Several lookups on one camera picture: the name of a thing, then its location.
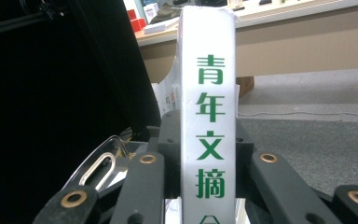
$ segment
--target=white box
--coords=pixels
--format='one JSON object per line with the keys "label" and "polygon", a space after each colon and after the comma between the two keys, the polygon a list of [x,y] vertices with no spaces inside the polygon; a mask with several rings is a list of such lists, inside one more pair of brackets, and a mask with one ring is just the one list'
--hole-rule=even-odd
{"label": "white box", "polygon": [[145,6],[144,12],[145,12],[145,15],[147,18],[147,23],[150,23],[152,21],[152,19],[157,16],[158,4],[153,3],[153,4],[149,4],[149,5]]}

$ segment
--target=white surface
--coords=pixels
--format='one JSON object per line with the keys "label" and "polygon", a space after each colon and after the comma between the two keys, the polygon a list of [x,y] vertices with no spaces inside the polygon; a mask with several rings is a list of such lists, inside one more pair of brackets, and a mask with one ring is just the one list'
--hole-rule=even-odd
{"label": "white surface", "polygon": [[175,60],[182,74],[184,223],[235,223],[234,20],[226,8],[182,11]]}

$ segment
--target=white shelf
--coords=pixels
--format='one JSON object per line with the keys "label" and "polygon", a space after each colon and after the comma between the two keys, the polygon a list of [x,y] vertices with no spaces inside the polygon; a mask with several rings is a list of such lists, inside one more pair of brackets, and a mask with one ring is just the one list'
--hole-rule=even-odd
{"label": "white shelf", "polygon": [[[239,17],[236,22],[237,28],[358,6],[358,0],[286,0],[286,3],[281,5],[266,4],[262,6],[258,5],[258,2],[259,0],[244,1],[245,9],[235,12]],[[152,35],[144,35],[144,31],[139,31],[135,33],[135,36],[141,47],[175,40],[177,33],[176,27],[173,27]]]}

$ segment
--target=white book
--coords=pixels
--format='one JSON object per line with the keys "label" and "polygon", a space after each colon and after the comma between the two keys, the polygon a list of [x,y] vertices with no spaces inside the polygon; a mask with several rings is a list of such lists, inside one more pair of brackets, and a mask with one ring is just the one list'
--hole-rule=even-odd
{"label": "white book", "polygon": [[181,110],[182,223],[235,223],[235,15],[184,7],[161,115]]}

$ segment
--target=black panel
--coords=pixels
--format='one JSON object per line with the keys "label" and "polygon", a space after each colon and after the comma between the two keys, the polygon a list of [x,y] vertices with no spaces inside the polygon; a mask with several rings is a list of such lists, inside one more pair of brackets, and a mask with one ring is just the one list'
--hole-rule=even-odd
{"label": "black panel", "polygon": [[[99,42],[108,73],[73,13],[0,34],[0,223],[30,223],[108,136],[131,126],[146,139],[145,125],[159,126],[133,33],[117,31],[131,29],[118,2],[93,9],[116,26]],[[24,15],[2,7],[0,21]]]}

